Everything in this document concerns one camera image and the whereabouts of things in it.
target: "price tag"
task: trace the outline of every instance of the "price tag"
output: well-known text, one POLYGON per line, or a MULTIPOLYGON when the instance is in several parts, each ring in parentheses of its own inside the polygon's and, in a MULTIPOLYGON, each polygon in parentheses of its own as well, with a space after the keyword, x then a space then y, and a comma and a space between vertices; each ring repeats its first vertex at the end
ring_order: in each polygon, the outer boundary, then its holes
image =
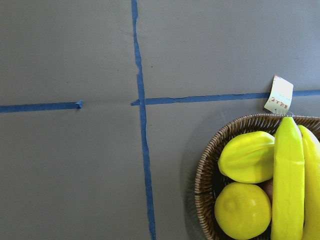
POLYGON ((274 114, 286 114, 291 105, 293 90, 294 85, 292 83, 275 75, 270 97, 264 105, 264 108, 274 114))

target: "lemon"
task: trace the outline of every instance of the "lemon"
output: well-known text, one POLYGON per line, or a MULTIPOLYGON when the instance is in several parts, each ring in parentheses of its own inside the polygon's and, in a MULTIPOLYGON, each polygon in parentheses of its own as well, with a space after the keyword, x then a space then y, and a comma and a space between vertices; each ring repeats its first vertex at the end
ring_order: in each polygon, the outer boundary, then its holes
POLYGON ((214 215, 221 229, 236 240, 262 234, 271 221, 271 204, 257 185, 233 182, 217 197, 214 215))

